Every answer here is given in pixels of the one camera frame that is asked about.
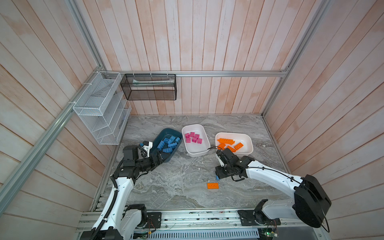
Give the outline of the light blue lego brick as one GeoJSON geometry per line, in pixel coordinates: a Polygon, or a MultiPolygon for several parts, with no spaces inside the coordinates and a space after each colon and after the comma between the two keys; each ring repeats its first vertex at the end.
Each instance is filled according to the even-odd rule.
{"type": "Polygon", "coordinates": [[[173,152],[173,148],[165,148],[162,150],[164,153],[172,153],[173,152]]]}

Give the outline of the long light blue lego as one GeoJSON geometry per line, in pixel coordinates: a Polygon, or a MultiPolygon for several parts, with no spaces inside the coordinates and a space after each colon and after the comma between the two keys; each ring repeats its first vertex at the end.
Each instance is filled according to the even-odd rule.
{"type": "Polygon", "coordinates": [[[165,142],[164,141],[160,141],[160,143],[157,146],[157,149],[159,149],[161,151],[163,149],[164,145],[165,145],[165,142]]]}

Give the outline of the orange lego plate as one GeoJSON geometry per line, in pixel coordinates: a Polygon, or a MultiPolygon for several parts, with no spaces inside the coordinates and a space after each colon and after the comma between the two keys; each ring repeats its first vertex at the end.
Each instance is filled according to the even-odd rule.
{"type": "Polygon", "coordinates": [[[234,146],[234,149],[236,151],[238,151],[239,149],[241,149],[244,145],[242,143],[238,143],[237,145],[234,146]]]}
{"type": "Polygon", "coordinates": [[[220,149],[220,150],[224,150],[225,148],[226,148],[226,144],[220,143],[218,145],[218,149],[220,149]]]}
{"type": "Polygon", "coordinates": [[[218,183],[207,183],[207,189],[208,190],[217,190],[219,189],[218,183]]]}

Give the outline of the orange lego bottom plate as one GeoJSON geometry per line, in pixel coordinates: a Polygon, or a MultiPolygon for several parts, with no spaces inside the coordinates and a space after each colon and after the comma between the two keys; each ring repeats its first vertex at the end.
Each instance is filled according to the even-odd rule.
{"type": "Polygon", "coordinates": [[[219,189],[218,183],[207,183],[207,189],[208,190],[217,190],[219,189]]]}

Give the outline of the long orange technic lego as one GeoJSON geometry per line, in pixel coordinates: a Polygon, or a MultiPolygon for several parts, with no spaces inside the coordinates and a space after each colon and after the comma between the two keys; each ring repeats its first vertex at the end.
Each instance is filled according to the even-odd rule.
{"type": "Polygon", "coordinates": [[[235,143],[235,140],[232,140],[232,139],[224,139],[224,138],[220,138],[220,139],[217,139],[217,141],[219,143],[223,143],[223,144],[227,144],[227,145],[233,145],[235,143]]]}

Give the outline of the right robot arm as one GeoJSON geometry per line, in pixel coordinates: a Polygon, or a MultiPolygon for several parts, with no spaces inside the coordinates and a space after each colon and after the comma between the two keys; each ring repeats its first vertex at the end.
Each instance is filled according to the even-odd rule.
{"type": "Polygon", "coordinates": [[[261,200],[253,210],[239,210],[243,226],[278,225],[281,219],[296,219],[312,228],[329,230],[326,217],[332,202],[319,181],[311,175],[294,176],[270,168],[249,156],[239,158],[229,149],[216,148],[219,179],[238,177],[261,181],[286,194],[289,199],[261,200]]]}

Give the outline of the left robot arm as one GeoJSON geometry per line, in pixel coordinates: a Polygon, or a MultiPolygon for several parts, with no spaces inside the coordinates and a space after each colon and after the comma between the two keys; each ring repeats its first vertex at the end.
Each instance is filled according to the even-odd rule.
{"type": "Polygon", "coordinates": [[[81,240],[129,240],[135,229],[150,226],[144,204],[126,205],[136,181],[159,165],[169,161],[171,154],[158,149],[152,143],[123,148],[123,159],[110,176],[113,188],[107,203],[90,231],[82,233],[81,240]]]}

